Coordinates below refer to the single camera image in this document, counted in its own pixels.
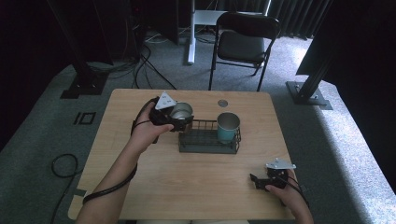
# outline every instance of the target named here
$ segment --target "cup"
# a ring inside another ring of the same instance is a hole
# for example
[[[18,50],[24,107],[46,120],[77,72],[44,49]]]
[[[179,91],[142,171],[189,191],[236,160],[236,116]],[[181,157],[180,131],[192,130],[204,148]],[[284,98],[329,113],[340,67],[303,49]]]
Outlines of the cup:
[[[241,121],[237,115],[232,112],[223,112],[218,116],[218,140],[223,144],[233,141],[236,130],[239,128]]]

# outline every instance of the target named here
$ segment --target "white desk frame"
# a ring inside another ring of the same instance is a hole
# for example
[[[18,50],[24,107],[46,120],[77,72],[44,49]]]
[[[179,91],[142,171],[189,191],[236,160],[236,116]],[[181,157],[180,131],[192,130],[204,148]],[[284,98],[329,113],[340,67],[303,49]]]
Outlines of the white desk frame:
[[[268,0],[264,15],[267,15],[270,5],[271,0]],[[226,11],[195,10],[195,0],[191,0],[191,37],[188,64],[194,64],[195,62],[195,25],[216,25],[219,16],[224,12]]]

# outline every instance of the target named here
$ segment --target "wooden tabletop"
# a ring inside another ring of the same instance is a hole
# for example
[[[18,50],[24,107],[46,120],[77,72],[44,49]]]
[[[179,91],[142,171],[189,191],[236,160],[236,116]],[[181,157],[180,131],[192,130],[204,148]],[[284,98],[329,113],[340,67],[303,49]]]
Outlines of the wooden tabletop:
[[[114,90],[78,189],[92,190],[122,151],[141,107],[162,90]],[[249,174],[266,177],[265,163],[290,161],[271,97],[265,92],[166,91],[193,108],[195,119],[216,119],[224,111],[241,119],[236,154],[183,153],[178,133],[164,133],[139,160],[120,219],[293,219],[279,199],[255,189]],[[221,107],[219,100],[228,105]],[[75,195],[69,216],[77,217]]]

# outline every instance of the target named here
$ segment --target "wire basket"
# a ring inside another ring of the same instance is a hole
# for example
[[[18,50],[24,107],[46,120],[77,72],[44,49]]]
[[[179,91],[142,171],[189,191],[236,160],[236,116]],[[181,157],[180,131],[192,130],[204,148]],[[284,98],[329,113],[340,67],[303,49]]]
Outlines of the wire basket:
[[[236,154],[240,141],[239,128],[232,141],[222,143],[218,139],[218,123],[215,120],[194,119],[191,129],[178,135],[178,148],[180,152]]]

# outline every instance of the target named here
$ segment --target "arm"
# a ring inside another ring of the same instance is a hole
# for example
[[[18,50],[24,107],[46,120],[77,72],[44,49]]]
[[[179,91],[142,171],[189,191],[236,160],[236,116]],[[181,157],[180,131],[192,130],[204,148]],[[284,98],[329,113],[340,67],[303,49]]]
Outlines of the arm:
[[[290,177],[294,178],[294,173],[288,170]],[[297,183],[290,181],[294,187],[299,188]],[[312,218],[311,212],[309,211],[308,205],[306,204],[303,197],[293,189],[291,186],[287,185],[284,189],[279,189],[272,185],[267,185],[266,188],[275,196],[277,196],[293,213],[296,217],[296,223],[298,224],[313,224],[314,219]]]
[[[123,181],[136,167],[140,154],[151,145],[155,138],[173,129],[173,125],[155,126],[149,120],[150,103],[137,119],[131,138],[111,166],[105,177],[93,192],[111,188]],[[99,198],[87,201],[79,211],[76,223],[117,223],[129,183],[122,188]]]

